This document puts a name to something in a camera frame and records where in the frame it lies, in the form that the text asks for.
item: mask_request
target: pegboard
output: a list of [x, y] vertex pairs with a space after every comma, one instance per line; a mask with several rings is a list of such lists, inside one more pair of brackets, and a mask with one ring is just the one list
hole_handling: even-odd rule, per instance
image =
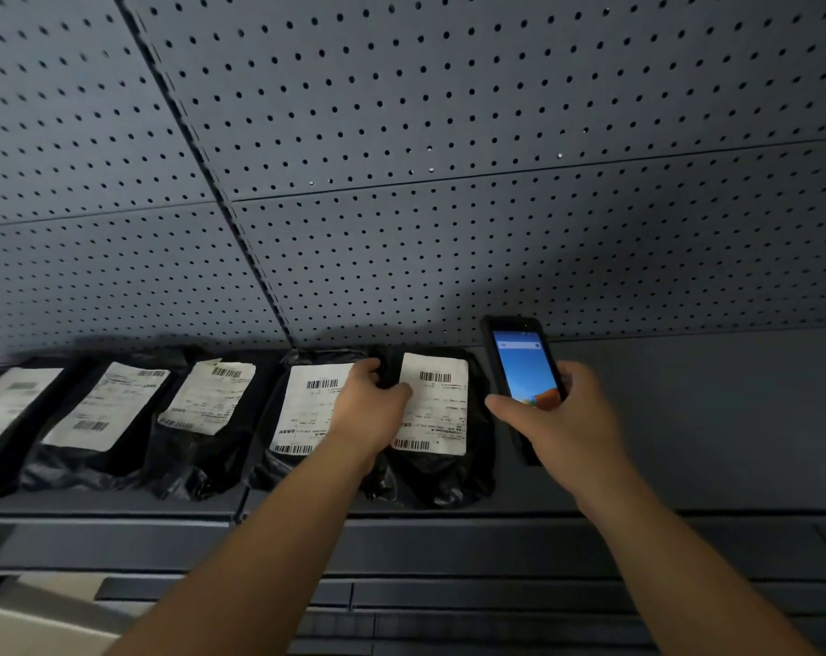
[[298, 344], [826, 320], [826, 142], [234, 205]]
[[286, 337], [215, 205], [0, 225], [0, 359]]
[[826, 0], [128, 0], [234, 200], [826, 138]]
[[209, 199], [112, 0], [0, 0], [0, 223]]

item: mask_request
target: barcode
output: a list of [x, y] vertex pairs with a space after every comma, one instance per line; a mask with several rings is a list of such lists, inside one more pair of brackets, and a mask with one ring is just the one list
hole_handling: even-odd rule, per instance
[[452, 375], [449, 373], [428, 373], [419, 371], [419, 379], [423, 382], [451, 382]]
[[97, 430], [101, 432], [102, 430], [106, 430], [106, 427], [109, 425], [109, 421], [90, 421], [83, 419], [73, 424], [73, 430]]
[[167, 426], [167, 428], [178, 428], [179, 430], [194, 430], [194, 424], [188, 423], [187, 421], [174, 421], [173, 419], [164, 419], [159, 421], [159, 423], [163, 426]]
[[312, 444], [281, 444], [274, 449], [277, 453], [289, 453], [293, 456], [306, 456], [312, 451]]
[[213, 374], [218, 375], [220, 378], [233, 378], [233, 379], [240, 379], [240, 376], [244, 374], [243, 371], [232, 371], [230, 368], [220, 368], [216, 366], [213, 369]]
[[413, 451], [428, 451], [431, 447], [430, 441], [423, 440], [395, 440], [392, 443], [398, 449], [412, 449]]
[[306, 387], [308, 389], [334, 389], [338, 384], [339, 381], [336, 379], [311, 379]]

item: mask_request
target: person's right hand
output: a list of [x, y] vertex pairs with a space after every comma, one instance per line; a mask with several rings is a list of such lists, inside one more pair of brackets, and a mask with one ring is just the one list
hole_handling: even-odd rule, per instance
[[619, 423], [589, 366], [558, 362], [571, 377], [568, 398], [545, 412], [506, 396], [490, 395], [485, 405], [497, 418], [525, 435], [547, 472], [574, 495], [580, 510], [592, 518], [602, 502], [639, 483], [623, 448]]

